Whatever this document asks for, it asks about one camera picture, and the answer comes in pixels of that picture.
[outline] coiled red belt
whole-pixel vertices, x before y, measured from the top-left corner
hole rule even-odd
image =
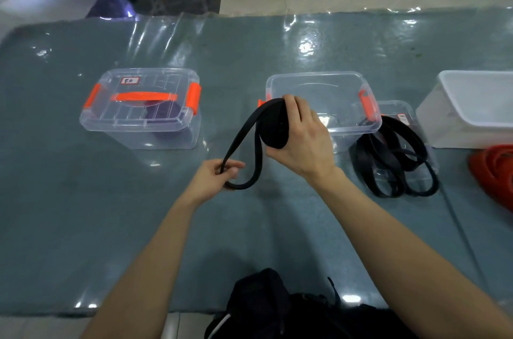
[[[513,145],[500,144],[468,157],[468,168],[486,194],[513,211]]]

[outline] person's left hand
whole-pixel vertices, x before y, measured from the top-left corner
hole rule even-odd
[[[211,159],[202,163],[192,178],[183,196],[197,206],[213,198],[221,191],[226,181],[236,178],[240,168],[246,164],[241,161],[228,159],[224,173],[219,174],[222,159]]]

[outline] hand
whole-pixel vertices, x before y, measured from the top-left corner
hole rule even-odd
[[[222,159],[203,162],[182,196],[200,206],[219,193],[226,181],[236,178],[240,168],[246,167],[244,162],[228,159],[225,172],[219,174],[222,162]]]
[[[266,154],[312,184],[336,168],[329,132],[305,99],[283,98],[289,120],[288,142],[279,150],[267,147]]]

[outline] black belt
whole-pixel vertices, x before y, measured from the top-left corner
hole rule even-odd
[[[240,146],[248,132],[255,125],[255,171],[249,181],[241,184],[225,182],[229,189],[242,190],[251,187],[260,177],[262,172],[262,143],[269,147],[284,148],[288,141],[288,116],[284,99],[272,99],[259,106],[244,123],[239,133],[235,136],[226,156],[221,164],[221,173],[226,167],[226,161]]]
[[[374,134],[362,135],[356,142],[353,166],[361,175],[367,187],[378,197],[396,198],[403,194],[427,197],[438,192],[439,180],[427,161],[427,149],[422,139],[407,125],[389,116],[382,116],[383,123],[379,129],[385,143]],[[398,136],[401,136],[412,147],[413,151],[401,148]],[[388,180],[391,193],[386,194],[378,187],[374,175],[374,165],[388,170],[394,180]],[[406,180],[405,172],[412,172],[425,164],[431,178],[432,186],[423,192],[413,190]]]

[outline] forearm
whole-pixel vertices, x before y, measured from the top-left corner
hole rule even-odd
[[[196,204],[176,200],[129,266],[82,338],[160,338]]]
[[[337,169],[312,186],[333,212],[388,305],[421,337],[505,337],[494,302]]]

